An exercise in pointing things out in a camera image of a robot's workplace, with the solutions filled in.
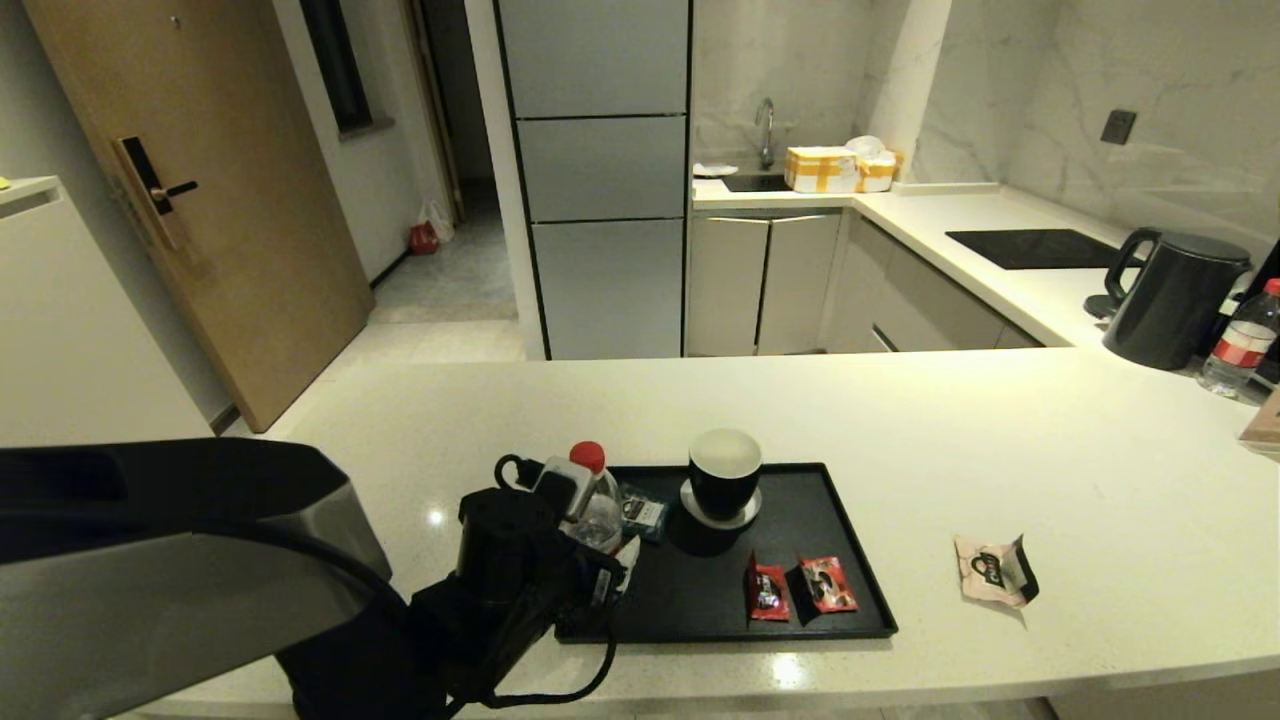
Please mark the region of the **grey cabinet door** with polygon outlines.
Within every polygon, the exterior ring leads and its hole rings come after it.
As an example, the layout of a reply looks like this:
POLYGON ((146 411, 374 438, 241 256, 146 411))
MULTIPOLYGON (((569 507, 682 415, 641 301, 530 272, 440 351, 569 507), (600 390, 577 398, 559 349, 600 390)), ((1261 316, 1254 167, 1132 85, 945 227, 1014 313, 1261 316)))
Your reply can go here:
POLYGON ((841 215, 833 213, 771 223, 758 325, 760 355, 818 350, 840 223, 841 215))
POLYGON ((768 220, 755 218, 692 222, 687 355, 754 355, 769 228, 768 220))

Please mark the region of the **small cardboard box yellow tape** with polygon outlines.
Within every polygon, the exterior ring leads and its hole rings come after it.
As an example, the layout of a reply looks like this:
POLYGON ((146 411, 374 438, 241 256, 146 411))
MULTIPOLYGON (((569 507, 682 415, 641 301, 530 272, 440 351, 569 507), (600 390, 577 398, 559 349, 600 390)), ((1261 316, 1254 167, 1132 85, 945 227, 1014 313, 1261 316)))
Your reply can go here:
POLYGON ((905 156, 893 150, 855 156, 858 182, 855 193, 881 193, 891 190, 905 156))

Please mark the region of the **black cup white inside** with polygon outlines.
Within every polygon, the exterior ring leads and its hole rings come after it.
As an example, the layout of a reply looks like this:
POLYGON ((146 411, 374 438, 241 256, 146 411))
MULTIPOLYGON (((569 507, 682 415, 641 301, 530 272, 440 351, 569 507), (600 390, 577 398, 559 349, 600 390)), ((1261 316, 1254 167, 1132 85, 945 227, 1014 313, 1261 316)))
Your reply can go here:
POLYGON ((744 430, 707 430, 687 452, 687 480, 704 516, 728 521, 741 515, 756 496, 763 468, 759 442, 744 430))

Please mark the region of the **silver round saucer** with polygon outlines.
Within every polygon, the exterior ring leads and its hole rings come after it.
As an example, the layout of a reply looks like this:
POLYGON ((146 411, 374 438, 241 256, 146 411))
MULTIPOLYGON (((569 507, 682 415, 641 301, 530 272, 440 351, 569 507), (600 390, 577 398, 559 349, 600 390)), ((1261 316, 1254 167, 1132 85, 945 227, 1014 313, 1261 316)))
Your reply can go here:
POLYGON ((755 488, 750 500, 730 518, 713 518, 703 511, 692 491, 692 483, 686 479, 678 492, 678 498, 684 509, 700 524, 713 530, 737 530, 751 524, 759 515, 763 506, 763 493, 755 488))

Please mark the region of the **clear water bottle red cap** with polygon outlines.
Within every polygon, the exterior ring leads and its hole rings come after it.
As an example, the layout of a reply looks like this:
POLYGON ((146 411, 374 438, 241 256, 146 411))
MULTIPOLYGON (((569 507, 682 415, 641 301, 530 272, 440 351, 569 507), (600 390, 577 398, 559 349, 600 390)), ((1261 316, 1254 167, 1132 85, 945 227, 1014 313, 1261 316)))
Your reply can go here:
POLYGON ((1204 360, 1197 383, 1212 395, 1234 398, 1280 338, 1280 278, 1236 305, 1204 360))
POLYGON ((594 486, 576 521, 562 530, 581 544, 613 555, 622 544, 625 523, 620 487, 605 464, 605 451, 595 441, 582 441, 570 450, 570 461, 591 471, 594 486))

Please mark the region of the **white storage cabinet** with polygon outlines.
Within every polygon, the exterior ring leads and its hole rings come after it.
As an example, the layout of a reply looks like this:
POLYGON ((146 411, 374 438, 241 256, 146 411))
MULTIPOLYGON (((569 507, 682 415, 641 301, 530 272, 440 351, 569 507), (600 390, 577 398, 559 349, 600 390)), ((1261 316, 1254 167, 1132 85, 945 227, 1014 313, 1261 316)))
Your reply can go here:
POLYGON ((61 182, 0 190, 0 448, 210 434, 61 182))

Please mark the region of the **black rectangular serving tray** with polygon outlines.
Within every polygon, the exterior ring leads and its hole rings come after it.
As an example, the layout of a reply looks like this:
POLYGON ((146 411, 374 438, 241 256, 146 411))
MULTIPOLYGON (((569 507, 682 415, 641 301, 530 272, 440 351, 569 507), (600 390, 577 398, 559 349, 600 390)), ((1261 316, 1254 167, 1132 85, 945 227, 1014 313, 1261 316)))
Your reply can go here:
POLYGON ((728 530, 707 527, 685 509, 684 468, 621 466, 614 475, 669 506, 662 541, 643 544, 634 579, 611 615, 620 643, 882 639, 897 633, 826 465, 764 465, 762 510, 728 530), (812 606, 799 564, 818 557, 840 561, 855 609, 820 612, 812 606), (783 570, 788 619, 750 618, 748 570, 754 562, 783 570))

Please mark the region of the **teal tea bag packet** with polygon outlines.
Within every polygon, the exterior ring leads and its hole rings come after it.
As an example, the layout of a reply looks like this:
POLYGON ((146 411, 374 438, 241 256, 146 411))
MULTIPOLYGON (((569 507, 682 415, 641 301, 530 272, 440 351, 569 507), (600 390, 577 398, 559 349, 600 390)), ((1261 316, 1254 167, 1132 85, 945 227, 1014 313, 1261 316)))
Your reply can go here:
POLYGON ((666 541, 669 502, 649 491, 631 484, 620 487, 622 528, 625 538, 659 546, 666 541))

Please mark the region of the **red snack packet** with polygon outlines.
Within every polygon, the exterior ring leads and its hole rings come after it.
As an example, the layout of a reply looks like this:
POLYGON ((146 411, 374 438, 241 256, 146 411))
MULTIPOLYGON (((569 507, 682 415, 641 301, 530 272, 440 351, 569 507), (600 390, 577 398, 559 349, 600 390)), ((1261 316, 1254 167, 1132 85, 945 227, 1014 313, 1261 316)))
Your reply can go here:
POLYGON ((792 616, 785 568, 763 562, 751 551, 745 573, 748 619, 763 623, 788 623, 792 616))
POLYGON ((809 602, 818 614, 856 612, 860 606, 836 556, 800 557, 809 602))

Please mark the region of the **dark narrow window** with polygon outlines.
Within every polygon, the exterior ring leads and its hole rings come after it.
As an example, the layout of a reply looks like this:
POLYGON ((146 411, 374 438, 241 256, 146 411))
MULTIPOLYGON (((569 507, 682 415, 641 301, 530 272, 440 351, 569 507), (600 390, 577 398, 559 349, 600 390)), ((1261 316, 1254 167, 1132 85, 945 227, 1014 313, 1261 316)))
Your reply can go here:
POLYGON ((298 0, 338 131, 342 135, 372 123, 340 0, 298 0))

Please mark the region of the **brown box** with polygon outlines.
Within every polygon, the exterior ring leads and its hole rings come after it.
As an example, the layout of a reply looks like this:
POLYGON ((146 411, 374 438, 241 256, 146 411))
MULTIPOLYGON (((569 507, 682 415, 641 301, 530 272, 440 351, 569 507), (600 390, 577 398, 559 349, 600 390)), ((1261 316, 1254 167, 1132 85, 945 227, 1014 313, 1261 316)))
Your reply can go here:
POLYGON ((1262 402, 1238 441, 1251 452, 1280 464, 1280 386, 1262 402))

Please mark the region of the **black electric kettle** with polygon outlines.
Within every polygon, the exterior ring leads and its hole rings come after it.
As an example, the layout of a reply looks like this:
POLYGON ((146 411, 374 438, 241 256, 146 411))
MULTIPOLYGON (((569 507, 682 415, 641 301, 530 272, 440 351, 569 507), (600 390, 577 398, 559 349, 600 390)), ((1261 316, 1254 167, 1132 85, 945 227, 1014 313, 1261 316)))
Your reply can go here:
POLYGON ((1102 345, 1130 363, 1180 370, 1203 340, 1251 254, 1234 243, 1139 228, 1103 277, 1115 304, 1102 345))

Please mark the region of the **beige coffee sachet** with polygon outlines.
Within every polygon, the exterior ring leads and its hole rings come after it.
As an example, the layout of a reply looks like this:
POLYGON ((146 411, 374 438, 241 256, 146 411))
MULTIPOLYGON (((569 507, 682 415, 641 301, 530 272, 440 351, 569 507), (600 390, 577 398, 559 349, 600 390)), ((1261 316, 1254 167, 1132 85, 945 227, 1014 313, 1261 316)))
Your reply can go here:
POLYGON ((955 536, 954 550, 961 591, 969 600, 1023 609, 1041 594, 1023 536, 1006 544, 955 536))

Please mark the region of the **black induction cooktop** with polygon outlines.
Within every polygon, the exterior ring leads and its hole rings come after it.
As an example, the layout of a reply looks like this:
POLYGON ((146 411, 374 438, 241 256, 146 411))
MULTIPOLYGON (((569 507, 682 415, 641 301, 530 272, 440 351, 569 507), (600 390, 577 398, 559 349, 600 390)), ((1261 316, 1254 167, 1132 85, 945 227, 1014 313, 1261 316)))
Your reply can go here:
POLYGON ((1005 270, 1108 269, 1119 249, 1071 229, 952 231, 947 237, 1005 270))

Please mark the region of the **brown wooden door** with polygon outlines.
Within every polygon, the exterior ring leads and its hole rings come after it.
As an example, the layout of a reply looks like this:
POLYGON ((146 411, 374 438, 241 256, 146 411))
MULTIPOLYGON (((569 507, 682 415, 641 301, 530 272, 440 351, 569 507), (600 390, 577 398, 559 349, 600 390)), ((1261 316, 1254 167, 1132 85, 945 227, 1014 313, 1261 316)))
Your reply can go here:
POLYGON ((273 0, 22 0, 95 159, 248 428, 268 430, 372 309, 273 0), (113 140, 165 186, 166 249, 113 140))

